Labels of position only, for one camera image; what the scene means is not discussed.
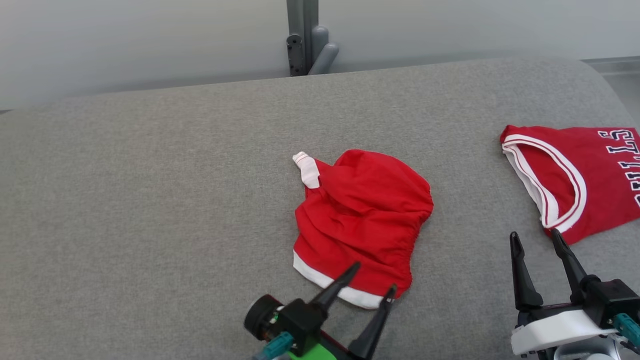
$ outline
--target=white wall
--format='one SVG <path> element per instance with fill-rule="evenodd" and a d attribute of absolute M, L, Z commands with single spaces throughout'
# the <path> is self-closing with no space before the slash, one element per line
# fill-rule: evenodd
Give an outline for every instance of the white wall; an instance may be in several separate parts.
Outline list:
<path fill-rule="evenodd" d="M 637 0 L 319 0 L 333 71 L 640 55 Z M 0 0 L 0 109 L 286 76 L 285 0 Z"/>

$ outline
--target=gray felt table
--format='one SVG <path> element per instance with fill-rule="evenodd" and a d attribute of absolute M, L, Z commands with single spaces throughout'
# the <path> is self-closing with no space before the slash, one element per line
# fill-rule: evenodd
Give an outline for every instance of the gray felt table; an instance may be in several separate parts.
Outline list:
<path fill-rule="evenodd" d="M 498 137 L 519 126 L 634 126 L 587 65 L 466 61 L 67 99 L 0 116 L 0 359 L 246 359 L 264 293 L 309 299 L 292 265 L 303 184 L 291 156 L 383 152 L 435 210 L 376 359 L 511 359 L 508 236 L 547 303 L 560 260 Z M 640 290 L 633 222 L 573 247 Z M 340 301 L 350 341 L 370 311 Z"/>

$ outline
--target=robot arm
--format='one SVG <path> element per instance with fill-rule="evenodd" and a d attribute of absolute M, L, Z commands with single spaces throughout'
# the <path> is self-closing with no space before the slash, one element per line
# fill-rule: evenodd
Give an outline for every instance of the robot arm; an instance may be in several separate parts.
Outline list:
<path fill-rule="evenodd" d="M 271 360 L 288 354 L 293 360 L 371 360 L 391 312 L 395 284 L 381 300 L 367 327 L 349 347 L 345 348 L 320 329 L 338 293 L 351 282 L 359 268 L 360 263 L 353 264 L 309 303 L 296 299 L 283 306 L 271 295 L 259 298 L 244 319 L 244 328 L 258 340 L 268 343 L 254 359 Z"/>
<path fill-rule="evenodd" d="M 543 305 L 524 263 L 518 234 L 511 233 L 511 264 L 518 325 L 511 336 L 513 353 L 537 354 L 539 359 L 602 354 L 619 360 L 619 346 L 640 354 L 640 297 L 622 280 L 601 281 L 587 275 L 556 229 L 552 230 L 556 254 L 572 290 L 570 302 Z"/>

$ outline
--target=red jersey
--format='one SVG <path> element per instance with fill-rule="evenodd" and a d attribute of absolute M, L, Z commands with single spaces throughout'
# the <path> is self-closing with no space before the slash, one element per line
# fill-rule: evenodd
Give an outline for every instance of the red jersey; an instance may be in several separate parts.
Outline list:
<path fill-rule="evenodd" d="M 516 127 L 502 151 L 567 244 L 640 217 L 640 151 L 632 127 Z"/>
<path fill-rule="evenodd" d="M 300 235 L 293 267 L 325 288 L 359 261 L 360 270 L 340 298 L 375 309 L 391 284 L 400 297 L 412 282 L 413 244 L 433 211 L 429 183 L 402 161 L 377 152 L 347 150 L 333 166 L 304 152 L 293 160 L 306 186 L 296 209 Z"/>

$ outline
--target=metal bracket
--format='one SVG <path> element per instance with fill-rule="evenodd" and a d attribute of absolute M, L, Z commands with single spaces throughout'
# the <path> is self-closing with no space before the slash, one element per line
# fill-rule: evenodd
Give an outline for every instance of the metal bracket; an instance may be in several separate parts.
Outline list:
<path fill-rule="evenodd" d="M 318 26 L 318 0 L 287 0 L 289 74 L 326 74 L 338 55 L 329 30 Z"/>

